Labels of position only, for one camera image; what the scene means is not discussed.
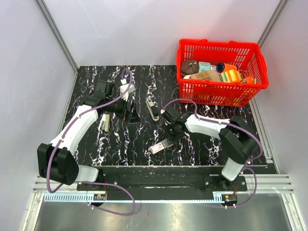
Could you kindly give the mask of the cream white stapler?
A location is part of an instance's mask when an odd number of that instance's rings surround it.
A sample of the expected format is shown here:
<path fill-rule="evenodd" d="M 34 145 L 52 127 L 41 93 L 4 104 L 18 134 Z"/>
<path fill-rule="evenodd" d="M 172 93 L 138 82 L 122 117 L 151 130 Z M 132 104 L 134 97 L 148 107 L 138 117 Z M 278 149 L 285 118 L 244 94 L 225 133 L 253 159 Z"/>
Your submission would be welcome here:
<path fill-rule="evenodd" d="M 109 132 L 110 129 L 110 115 L 103 114 L 98 126 L 98 131 Z"/>

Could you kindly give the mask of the red white staple box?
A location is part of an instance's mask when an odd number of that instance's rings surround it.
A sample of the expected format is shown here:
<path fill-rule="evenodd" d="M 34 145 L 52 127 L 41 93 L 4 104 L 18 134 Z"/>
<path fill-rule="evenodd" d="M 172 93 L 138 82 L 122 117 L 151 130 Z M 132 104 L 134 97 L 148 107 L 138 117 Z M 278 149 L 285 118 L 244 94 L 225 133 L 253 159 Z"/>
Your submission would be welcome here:
<path fill-rule="evenodd" d="M 173 142 L 170 142 L 168 139 L 164 139 L 161 142 L 150 147 L 152 154 L 156 154 L 164 149 L 167 149 L 173 145 Z"/>

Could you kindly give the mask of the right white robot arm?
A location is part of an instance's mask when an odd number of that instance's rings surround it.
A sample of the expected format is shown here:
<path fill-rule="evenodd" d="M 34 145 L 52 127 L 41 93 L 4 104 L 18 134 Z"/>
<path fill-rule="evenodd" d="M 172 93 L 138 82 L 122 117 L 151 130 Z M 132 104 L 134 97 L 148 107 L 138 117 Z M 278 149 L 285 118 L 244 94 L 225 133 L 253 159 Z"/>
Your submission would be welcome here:
<path fill-rule="evenodd" d="M 167 121 L 165 137 L 168 144 L 183 138 L 186 133 L 200 133 L 221 141 L 228 160 L 222 169 L 219 186 L 226 191 L 236 185 L 236 178 L 251 155 L 262 149 L 259 139 L 246 122 L 238 116 L 232 119 L 214 119 L 194 112 L 180 113 L 174 108 L 161 111 Z"/>

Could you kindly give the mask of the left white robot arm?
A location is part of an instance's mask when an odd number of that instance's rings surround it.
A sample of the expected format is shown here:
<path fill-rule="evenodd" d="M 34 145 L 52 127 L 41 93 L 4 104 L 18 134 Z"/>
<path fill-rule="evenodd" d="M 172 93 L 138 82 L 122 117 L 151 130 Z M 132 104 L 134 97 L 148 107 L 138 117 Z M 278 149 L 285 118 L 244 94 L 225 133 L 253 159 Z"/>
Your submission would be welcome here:
<path fill-rule="evenodd" d="M 57 137 L 48 144 L 39 145 L 37 156 L 41 177 L 65 185 L 87 181 L 93 190 L 103 187 L 104 178 L 99 170 L 77 164 L 73 155 L 88 129 L 104 113 L 114 113 L 124 121 L 130 121 L 134 102 L 129 95 L 135 91 L 135 86 L 125 80 L 121 83 L 119 96 L 115 96 L 113 83 L 98 81 L 94 92 L 83 97 L 72 119 Z"/>

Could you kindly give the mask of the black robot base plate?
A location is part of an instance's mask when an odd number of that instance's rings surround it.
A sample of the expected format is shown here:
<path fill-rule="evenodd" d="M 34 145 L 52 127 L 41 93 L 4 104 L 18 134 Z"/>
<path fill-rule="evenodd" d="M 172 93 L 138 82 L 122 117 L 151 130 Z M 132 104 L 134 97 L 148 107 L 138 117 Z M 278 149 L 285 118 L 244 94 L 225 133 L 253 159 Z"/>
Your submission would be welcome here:
<path fill-rule="evenodd" d="M 100 167 L 99 181 L 120 185 L 139 201 L 197 201 L 213 199 L 214 192 L 247 192 L 246 180 L 230 182 L 221 167 Z"/>

